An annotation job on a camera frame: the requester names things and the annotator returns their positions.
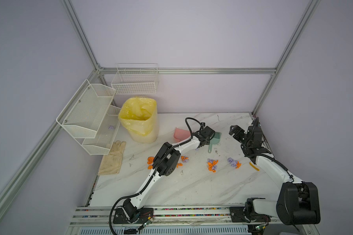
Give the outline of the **pink dustpan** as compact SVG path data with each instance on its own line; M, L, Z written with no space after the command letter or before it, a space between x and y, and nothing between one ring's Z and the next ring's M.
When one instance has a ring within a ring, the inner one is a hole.
M174 140L176 143L183 142L191 138L191 133L188 130L176 128L174 131Z

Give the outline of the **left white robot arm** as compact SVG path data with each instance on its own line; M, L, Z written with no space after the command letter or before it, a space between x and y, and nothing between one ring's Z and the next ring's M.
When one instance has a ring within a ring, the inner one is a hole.
M135 194L123 198L122 209L127 221L133 223L138 219L140 210L144 207L151 188L156 185L161 177L169 176L174 172L182 154L210 144L214 135L215 131L205 126L181 142L176 144L164 143L157 152L152 169L139 190Z

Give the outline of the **green hand brush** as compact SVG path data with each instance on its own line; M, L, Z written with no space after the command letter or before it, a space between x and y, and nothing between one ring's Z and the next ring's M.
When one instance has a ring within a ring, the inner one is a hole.
M221 139L221 132L215 132L213 138L210 140L209 146L208 146L208 153L212 152L212 148L214 145L218 145L220 143Z

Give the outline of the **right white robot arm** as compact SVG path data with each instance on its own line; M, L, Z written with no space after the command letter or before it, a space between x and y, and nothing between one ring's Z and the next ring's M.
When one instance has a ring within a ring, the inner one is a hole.
M275 217L285 225L318 224L321 221L318 189L312 182L294 176L266 147L259 119L253 120L247 130L238 125L230 127L229 134L241 144L245 157L262 169L276 184L277 200L249 198L243 210L246 222L261 216Z

